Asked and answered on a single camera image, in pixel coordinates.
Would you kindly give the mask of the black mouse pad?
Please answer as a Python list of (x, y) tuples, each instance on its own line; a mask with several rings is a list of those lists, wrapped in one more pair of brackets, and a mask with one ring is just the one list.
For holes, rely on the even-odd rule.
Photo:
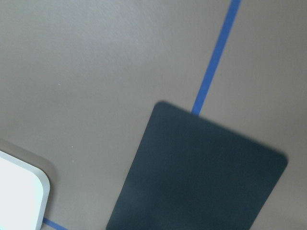
[(151, 113), (109, 230), (248, 230), (287, 157), (172, 104)]

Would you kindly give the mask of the blue tape grid lines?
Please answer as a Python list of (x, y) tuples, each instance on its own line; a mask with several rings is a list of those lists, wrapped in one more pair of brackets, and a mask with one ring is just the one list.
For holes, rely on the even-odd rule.
[(59, 112), (46, 230), (103, 230), (156, 103), (198, 115), (240, 2), (102, 0), (61, 9)]

